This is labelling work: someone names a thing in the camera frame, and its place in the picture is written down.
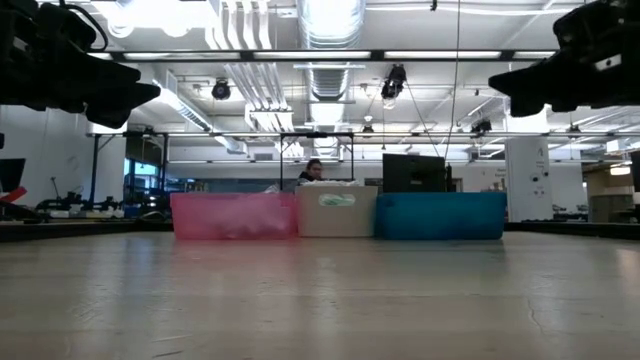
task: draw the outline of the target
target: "wire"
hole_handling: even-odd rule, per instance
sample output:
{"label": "wire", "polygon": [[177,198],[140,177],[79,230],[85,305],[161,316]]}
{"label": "wire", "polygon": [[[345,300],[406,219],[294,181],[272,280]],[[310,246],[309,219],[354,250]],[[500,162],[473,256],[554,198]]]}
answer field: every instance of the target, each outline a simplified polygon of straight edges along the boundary
{"label": "wire", "polygon": [[458,0],[458,20],[456,24],[456,69],[453,75],[453,100],[451,102],[451,126],[449,126],[449,135],[447,135],[447,146],[444,150],[444,160],[447,161],[447,155],[449,155],[449,145],[451,145],[451,133],[453,133],[453,126],[455,125],[455,112],[456,112],[456,90],[458,89],[458,68],[460,65],[460,7],[462,6],[462,0]]}
{"label": "wire", "polygon": [[67,9],[67,10],[75,10],[75,11],[79,12],[80,14],[82,14],[87,20],[89,20],[91,25],[93,25],[93,27],[96,30],[98,30],[98,32],[100,33],[100,36],[102,36],[102,40],[104,41],[104,44],[102,45],[102,47],[98,48],[98,49],[91,48],[91,51],[105,51],[107,49],[107,47],[109,46],[109,37],[107,36],[107,33],[104,32],[104,30],[102,29],[102,26],[100,26],[100,24],[98,24],[96,19],[94,19],[93,16],[91,16],[91,14],[89,14],[89,12],[87,10],[81,8],[78,5],[67,5],[65,0],[59,0],[59,1],[60,1],[60,7],[61,8],[64,8],[64,9]]}
{"label": "wire", "polygon": [[433,142],[433,138],[431,138],[431,134],[429,133],[429,129],[427,128],[427,124],[424,122],[424,119],[422,118],[422,114],[420,114],[418,103],[416,103],[416,99],[413,97],[413,91],[411,91],[411,85],[409,85],[408,80],[406,81],[406,83],[407,83],[407,90],[409,90],[409,95],[411,95],[413,106],[416,108],[416,112],[418,112],[418,117],[420,118],[420,122],[422,122],[422,126],[424,126],[424,132],[427,133],[427,137],[429,137],[429,142],[431,142],[431,145],[433,145],[433,150],[436,151],[436,156],[440,157],[440,154],[438,153],[438,148],[436,147],[436,144]]}

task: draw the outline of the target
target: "black equipment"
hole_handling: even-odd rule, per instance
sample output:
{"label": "black equipment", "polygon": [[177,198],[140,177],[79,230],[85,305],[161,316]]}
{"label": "black equipment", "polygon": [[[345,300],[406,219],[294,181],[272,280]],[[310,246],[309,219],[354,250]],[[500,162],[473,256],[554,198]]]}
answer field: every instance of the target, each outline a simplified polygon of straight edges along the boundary
{"label": "black equipment", "polygon": [[402,64],[393,64],[393,68],[387,76],[382,86],[380,95],[385,100],[395,99],[400,95],[404,87],[402,84],[407,81],[407,72]]}
{"label": "black equipment", "polygon": [[139,84],[140,71],[87,54],[96,32],[71,9],[36,0],[0,0],[0,104],[85,113],[93,123],[118,129],[131,110],[158,97]]}
{"label": "black equipment", "polygon": [[529,116],[551,104],[556,112],[578,106],[640,105],[640,4],[600,0],[553,24],[560,50],[527,69],[489,78],[511,97],[511,115]]}
{"label": "black equipment", "polygon": [[20,187],[26,159],[0,160],[0,193],[9,193]]}
{"label": "black equipment", "polygon": [[216,100],[227,100],[231,96],[231,88],[227,79],[216,79],[216,84],[211,90],[211,96]]}
{"label": "black equipment", "polygon": [[491,126],[491,121],[489,119],[481,119],[481,120],[478,120],[473,125],[471,125],[472,133],[484,134],[487,131],[491,131],[491,129],[492,129],[492,126]]}
{"label": "black equipment", "polygon": [[444,158],[419,155],[382,155],[384,193],[445,192],[447,169]]}
{"label": "black equipment", "polygon": [[82,201],[82,195],[73,191],[67,192],[67,196],[64,198],[58,197],[54,200],[42,200],[36,205],[36,211],[69,211],[72,205],[84,205]]}

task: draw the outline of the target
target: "man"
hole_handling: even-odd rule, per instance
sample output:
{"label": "man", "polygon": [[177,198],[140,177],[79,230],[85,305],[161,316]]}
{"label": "man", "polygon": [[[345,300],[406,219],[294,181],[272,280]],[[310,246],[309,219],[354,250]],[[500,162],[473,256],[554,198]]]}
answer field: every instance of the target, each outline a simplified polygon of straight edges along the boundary
{"label": "man", "polygon": [[307,163],[305,170],[298,176],[300,181],[320,181],[322,180],[322,163],[318,159],[311,159]]}

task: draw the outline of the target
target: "red object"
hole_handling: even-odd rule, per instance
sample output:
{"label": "red object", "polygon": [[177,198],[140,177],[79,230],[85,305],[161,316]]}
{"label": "red object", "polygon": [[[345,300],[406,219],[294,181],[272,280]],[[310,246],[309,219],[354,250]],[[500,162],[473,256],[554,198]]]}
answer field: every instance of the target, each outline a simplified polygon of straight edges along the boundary
{"label": "red object", "polygon": [[12,203],[12,202],[20,199],[24,195],[26,195],[26,193],[27,193],[27,189],[25,189],[24,187],[20,186],[19,188],[13,190],[9,194],[1,197],[0,201]]}
{"label": "red object", "polygon": [[178,240],[283,240],[298,236],[294,194],[171,194]]}

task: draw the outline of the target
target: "pillar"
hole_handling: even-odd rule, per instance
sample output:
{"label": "pillar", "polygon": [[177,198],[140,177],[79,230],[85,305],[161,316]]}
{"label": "pillar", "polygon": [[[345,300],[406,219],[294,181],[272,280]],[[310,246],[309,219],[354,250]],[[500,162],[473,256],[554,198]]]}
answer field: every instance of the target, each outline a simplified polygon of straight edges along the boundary
{"label": "pillar", "polygon": [[[547,132],[546,109],[525,118],[505,118],[509,132]],[[510,222],[553,219],[549,145],[545,137],[513,137],[505,142]]]}

